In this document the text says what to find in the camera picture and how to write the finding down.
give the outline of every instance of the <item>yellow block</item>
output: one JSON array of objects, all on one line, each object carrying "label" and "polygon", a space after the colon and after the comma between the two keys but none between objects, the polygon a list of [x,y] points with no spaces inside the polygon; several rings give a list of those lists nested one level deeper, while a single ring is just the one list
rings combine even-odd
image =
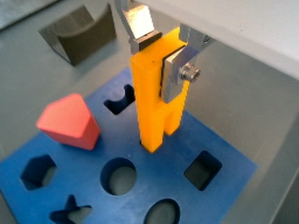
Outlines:
[{"label": "yellow block", "polygon": [[160,98],[164,57],[184,45],[179,31],[172,30],[131,58],[140,138],[150,152],[162,145],[164,132],[171,135],[176,131],[183,116],[190,82],[184,82],[182,93],[168,104]]}]

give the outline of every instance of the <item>circular hole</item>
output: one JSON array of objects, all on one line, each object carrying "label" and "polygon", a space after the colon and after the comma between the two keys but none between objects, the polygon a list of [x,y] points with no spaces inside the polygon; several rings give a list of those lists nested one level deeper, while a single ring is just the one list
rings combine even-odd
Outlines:
[{"label": "circular hole", "polygon": [[136,183],[136,168],[132,162],[122,157],[111,160],[103,168],[100,183],[112,195],[128,193]]},{"label": "circular hole", "polygon": [[175,200],[163,199],[151,207],[144,224],[178,224],[180,220],[180,207]]}]

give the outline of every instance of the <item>red block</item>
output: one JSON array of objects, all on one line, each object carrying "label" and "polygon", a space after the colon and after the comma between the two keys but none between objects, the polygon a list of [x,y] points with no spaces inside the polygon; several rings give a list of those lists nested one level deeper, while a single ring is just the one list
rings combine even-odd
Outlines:
[{"label": "red block", "polygon": [[80,94],[71,94],[51,103],[36,126],[62,144],[94,150],[100,129]]}]

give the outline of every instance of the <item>blue board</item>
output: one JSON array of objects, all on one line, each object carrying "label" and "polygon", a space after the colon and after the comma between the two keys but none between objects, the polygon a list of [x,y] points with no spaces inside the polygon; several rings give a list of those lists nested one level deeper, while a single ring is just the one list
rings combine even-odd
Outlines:
[{"label": "blue board", "polygon": [[[179,223],[220,223],[257,165],[187,112],[182,127],[150,154],[140,144],[136,105],[118,115],[104,105],[123,98],[126,85],[132,85],[130,69],[87,98],[102,129],[94,151],[59,144],[40,133],[0,164],[0,191],[22,224],[74,223],[62,216],[79,207],[92,208],[86,224],[142,224],[164,199],[176,202]],[[43,186],[44,173],[55,165]],[[135,168],[136,181],[116,196],[107,182],[120,165]],[[199,187],[200,174],[190,175],[202,167],[208,172]]]}]

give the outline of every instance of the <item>screw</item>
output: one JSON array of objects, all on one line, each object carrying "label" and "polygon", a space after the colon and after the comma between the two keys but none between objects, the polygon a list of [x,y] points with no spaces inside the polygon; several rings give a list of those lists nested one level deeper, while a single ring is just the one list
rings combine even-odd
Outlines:
[{"label": "screw", "polygon": [[195,82],[200,77],[202,70],[195,65],[187,63],[182,67],[180,73],[184,81]]},{"label": "screw", "polygon": [[207,44],[210,42],[210,40],[211,40],[211,37],[206,35],[203,38],[203,43]]}]

